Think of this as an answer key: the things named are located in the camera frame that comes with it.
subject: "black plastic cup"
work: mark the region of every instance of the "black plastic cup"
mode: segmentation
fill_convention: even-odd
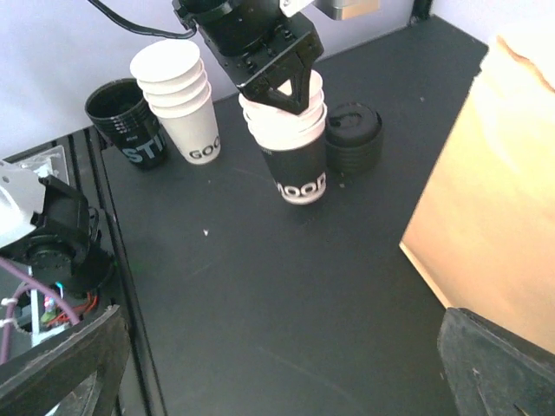
[[[166,132],[132,78],[112,81],[87,99],[85,112],[105,140],[140,169],[166,159]]]

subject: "zip tie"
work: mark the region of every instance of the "zip tie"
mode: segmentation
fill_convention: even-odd
[[[6,323],[11,323],[14,327],[17,328],[16,318],[0,319],[0,328],[3,328]]]
[[[17,299],[15,297],[5,297],[0,304],[2,306],[8,306],[10,303],[15,303],[17,304]]]

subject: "black cup lid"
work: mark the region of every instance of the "black cup lid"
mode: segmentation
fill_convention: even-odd
[[[369,143],[380,128],[376,111],[359,102],[350,102],[328,113],[326,140],[338,147],[357,147]]]

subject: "black paper cup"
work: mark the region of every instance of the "black paper cup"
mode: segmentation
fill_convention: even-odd
[[[88,97],[85,112],[102,136],[140,169],[151,169],[166,158],[166,133],[134,79],[98,88]]]
[[[320,120],[302,132],[280,133],[271,129],[254,136],[283,199],[307,205],[326,190],[326,147],[323,132],[327,108]]]

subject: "black cable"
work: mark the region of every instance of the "black cable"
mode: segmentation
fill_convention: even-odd
[[[165,30],[147,28],[145,26],[140,26],[139,24],[129,22],[127,19],[118,15],[115,11],[110,9],[106,4],[100,2],[99,0],[88,0],[88,2],[95,6],[99,11],[102,12],[102,14],[104,14],[104,16],[106,16],[112,22],[125,30],[136,33],[137,35],[160,36],[167,39],[189,39],[195,36],[195,34],[197,33],[197,27],[194,24],[191,24],[189,26],[189,30],[185,33],[173,33],[166,32]]]

